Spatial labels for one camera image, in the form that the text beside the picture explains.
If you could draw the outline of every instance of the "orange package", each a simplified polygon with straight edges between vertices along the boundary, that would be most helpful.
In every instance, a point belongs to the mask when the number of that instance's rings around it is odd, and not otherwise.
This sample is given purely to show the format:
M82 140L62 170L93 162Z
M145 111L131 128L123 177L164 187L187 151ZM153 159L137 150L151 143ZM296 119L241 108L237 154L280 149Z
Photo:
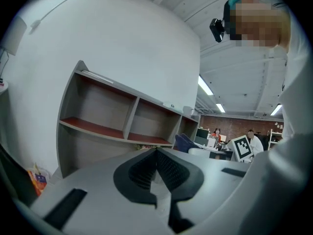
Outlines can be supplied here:
M41 193L43 192L45 186L47 185L47 181L46 181L45 176L38 175L35 172L32 172L30 170L28 170L27 172L30 176L31 182L33 183L33 185L35 187L37 195L40 196Z

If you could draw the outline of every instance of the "desk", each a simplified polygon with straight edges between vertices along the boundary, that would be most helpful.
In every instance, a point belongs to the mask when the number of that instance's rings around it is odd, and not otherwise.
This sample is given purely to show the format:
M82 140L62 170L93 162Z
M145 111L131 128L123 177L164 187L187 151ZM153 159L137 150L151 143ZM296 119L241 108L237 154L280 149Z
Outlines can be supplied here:
M231 158L231 155L227 152L218 151L217 149L215 149L213 147L206 147L206 146L203 146L203 145L198 144L198 143L195 143L195 144L197 146L199 146L200 148L203 148L203 149L196 149L196 148L189 149L189 151L188 151L189 154L204 157L204 158L213 158L213 159L216 159L216 155L228 156L229 160Z

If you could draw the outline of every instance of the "red shelf surface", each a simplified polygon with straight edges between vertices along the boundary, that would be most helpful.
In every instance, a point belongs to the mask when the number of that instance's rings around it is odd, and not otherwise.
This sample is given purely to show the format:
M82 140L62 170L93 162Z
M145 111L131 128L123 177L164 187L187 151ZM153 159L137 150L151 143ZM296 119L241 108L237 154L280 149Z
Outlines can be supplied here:
M136 142L147 142L147 143L157 143L157 144L167 144L172 145L168 141L163 138L158 137L150 137L141 134L129 133L128 140L136 141Z
M118 139L123 139L123 132L116 130L116 129L112 129L112 128L108 128L102 125L98 125L95 123L91 123L76 117L69 117L66 119L62 119L61 120L64 123L70 124L74 127L80 128L80 129L84 129L86 131L90 131L90 132L94 132L97 134L101 134L101 135L105 135L105 136L109 136L109 137L113 137L113 138L118 138Z

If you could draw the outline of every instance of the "ceiling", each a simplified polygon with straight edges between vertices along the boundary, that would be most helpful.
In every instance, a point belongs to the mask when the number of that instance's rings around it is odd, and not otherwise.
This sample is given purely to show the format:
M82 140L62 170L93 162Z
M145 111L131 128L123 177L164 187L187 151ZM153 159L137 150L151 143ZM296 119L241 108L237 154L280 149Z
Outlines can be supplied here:
M275 120L281 110L270 113L279 103L286 72L286 53L279 47L241 47L225 35L217 43L209 29L213 18L222 19L227 0L152 0L166 7L188 24L201 43L200 75L214 95L198 87L196 110L204 115Z

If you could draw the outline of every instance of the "black cable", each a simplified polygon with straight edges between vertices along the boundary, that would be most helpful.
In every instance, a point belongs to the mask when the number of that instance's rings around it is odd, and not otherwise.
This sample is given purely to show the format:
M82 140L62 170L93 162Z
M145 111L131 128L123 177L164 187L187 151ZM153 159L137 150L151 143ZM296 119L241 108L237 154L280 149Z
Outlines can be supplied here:
M8 56L8 59L6 60L6 62L5 62L5 64L4 64L4 66L3 66L3 68L2 68L2 71L1 71L0 77L1 77L1 75L2 75L2 72L3 72L3 70L4 70L4 67L5 67L6 63L7 63L7 62L9 61L9 59L10 59L8 52L6 52L6 55Z

